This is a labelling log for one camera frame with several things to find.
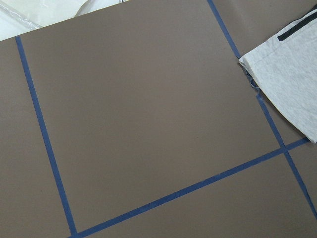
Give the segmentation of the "grey cartoon print t-shirt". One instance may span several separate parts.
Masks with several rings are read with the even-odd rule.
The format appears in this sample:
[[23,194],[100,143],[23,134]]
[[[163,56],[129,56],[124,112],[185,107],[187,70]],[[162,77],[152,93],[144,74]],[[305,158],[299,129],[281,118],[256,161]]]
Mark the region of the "grey cartoon print t-shirt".
[[276,109],[317,142],[317,11],[244,54],[239,63]]

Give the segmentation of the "clear plastic sheet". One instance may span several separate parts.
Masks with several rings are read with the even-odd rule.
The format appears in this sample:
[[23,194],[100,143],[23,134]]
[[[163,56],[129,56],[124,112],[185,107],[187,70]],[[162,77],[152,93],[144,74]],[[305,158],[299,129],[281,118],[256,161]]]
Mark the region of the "clear plastic sheet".
[[0,39],[59,23],[122,0],[1,0]]

